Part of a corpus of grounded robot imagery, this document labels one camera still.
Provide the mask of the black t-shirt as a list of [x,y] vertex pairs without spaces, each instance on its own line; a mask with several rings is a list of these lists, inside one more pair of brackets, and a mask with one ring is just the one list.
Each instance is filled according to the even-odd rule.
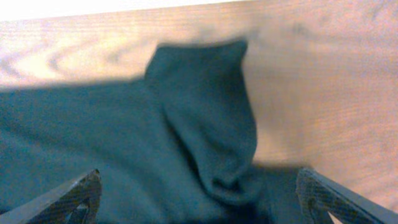
[[1,94],[1,207],[98,169],[100,223],[303,223],[296,172],[252,164],[247,44],[161,47],[132,82]]

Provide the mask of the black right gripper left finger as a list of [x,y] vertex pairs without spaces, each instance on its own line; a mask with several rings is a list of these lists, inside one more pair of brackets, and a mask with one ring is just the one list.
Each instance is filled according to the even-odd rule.
[[93,169],[1,215],[1,223],[95,223],[100,207],[100,172]]

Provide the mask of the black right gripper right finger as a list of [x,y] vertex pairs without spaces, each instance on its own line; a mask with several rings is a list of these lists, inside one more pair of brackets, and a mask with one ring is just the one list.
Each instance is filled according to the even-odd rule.
[[305,221],[310,224],[397,224],[397,214],[346,187],[303,168],[297,174],[296,193]]

